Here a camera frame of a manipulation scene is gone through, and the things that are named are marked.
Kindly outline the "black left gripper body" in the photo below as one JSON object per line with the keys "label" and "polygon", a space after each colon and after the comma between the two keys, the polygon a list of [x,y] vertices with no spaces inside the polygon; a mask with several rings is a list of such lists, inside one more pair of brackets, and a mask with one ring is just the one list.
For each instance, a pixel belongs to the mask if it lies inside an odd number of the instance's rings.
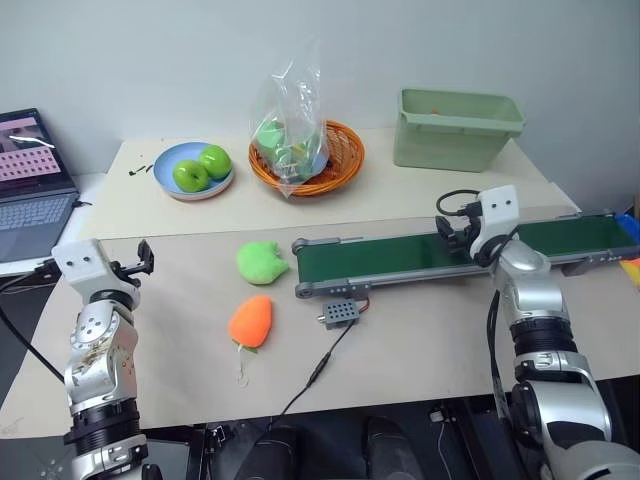
{"label": "black left gripper body", "polygon": [[134,275],[140,272],[140,264],[136,263],[128,266],[122,266],[118,261],[110,261],[109,266],[111,271],[123,282],[133,285],[136,288],[141,286],[141,281],[134,278]]}

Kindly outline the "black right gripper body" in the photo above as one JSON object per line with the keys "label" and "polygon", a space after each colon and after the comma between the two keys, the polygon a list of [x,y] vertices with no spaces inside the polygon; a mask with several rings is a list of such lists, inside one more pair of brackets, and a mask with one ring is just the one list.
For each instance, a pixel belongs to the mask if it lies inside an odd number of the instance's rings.
{"label": "black right gripper body", "polygon": [[466,217],[469,224],[464,228],[464,246],[467,252],[471,251],[473,242],[477,239],[481,230],[481,219],[483,216],[482,205],[479,200],[466,204],[459,210],[462,217]]}

